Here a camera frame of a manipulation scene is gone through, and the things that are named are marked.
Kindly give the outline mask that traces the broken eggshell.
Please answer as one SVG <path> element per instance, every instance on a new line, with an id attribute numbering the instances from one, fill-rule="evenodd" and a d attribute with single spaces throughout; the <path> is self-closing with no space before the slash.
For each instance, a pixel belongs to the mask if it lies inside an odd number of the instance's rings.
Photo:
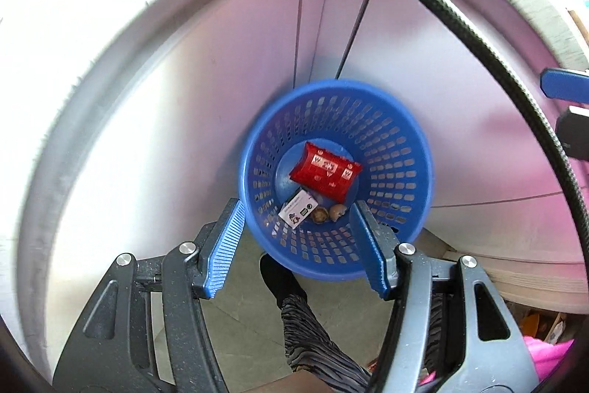
<path id="1" fill-rule="evenodd" d="M 331 222 L 338 222 L 338 220 L 340 220 L 341 217 L 344 217 L 347 212 L 348 207 L 345 204 L 333 204 L 328 210 L 329 219 Z"/>

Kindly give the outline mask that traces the beige food scrap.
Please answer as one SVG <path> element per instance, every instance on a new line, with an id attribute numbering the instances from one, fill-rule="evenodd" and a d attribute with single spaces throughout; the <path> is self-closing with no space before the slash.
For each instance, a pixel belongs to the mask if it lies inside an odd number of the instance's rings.
<path id="1" fill-rule="evenodd" d="M 310 218 L 315 224 L 324 224 L 329 220 L 328 210 L 324 207 L 316 207 L 311 212 Z"/>

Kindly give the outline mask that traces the green milk carton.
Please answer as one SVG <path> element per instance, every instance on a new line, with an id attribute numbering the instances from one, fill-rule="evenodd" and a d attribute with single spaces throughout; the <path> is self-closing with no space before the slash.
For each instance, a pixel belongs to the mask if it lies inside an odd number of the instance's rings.
<path id="1" fill-rule="evenodd" d="M 301 187 L 283 204 L 279 218 L 290 228 L 298 227 L 318 207 L 313 195 Z"/>

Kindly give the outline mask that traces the red snack bag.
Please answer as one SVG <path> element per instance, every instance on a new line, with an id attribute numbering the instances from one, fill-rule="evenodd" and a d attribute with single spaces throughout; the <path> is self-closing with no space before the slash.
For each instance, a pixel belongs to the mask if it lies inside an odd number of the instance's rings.
<path id="1" fill-rule="evenodd" d="M 289 178 L 336 203 L 344 203 L 362 165 L 307 141 Z"/>

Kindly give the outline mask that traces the blue trash basket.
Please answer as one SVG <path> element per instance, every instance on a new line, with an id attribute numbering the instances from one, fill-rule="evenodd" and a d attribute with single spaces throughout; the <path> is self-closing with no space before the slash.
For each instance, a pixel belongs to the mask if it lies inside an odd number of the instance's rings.
<path id="1" fill-rule="evenodd" d="M 414 241 L 434 192 L 430 149 L 393 95 L 321 81 L 274 101 L 244 145 L 240 199 L 261 248 L 324 281 L 364 275 L 348 210 L 361 200 L 400 241 Z"/>

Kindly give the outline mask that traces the black shoe and leg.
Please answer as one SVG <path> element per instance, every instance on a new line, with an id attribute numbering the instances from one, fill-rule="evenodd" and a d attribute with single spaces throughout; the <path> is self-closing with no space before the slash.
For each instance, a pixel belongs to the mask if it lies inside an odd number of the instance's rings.
<path id="1" fill-rule="evenodd" d="M 321 326 L 307 302 L 307 292 L 293 272 L 264 253 L 260 274 L 282 317 L 286 363 L 294 373 L 306 372 L 333 392 L 366 391 L 370 374 L 343 353 Z"/>

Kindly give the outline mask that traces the pink sleeve with white cuff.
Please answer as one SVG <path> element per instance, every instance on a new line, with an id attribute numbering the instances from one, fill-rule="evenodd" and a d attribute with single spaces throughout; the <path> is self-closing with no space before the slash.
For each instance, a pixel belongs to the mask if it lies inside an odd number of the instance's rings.
<path id="1" fill-rule="evenodd" d="M 555 370 L 574 343 L 573 340 L 569 340 L 550 344 L 530 336 L 524 336 L 523 339 L 540 381 L 545 380 Z"/>

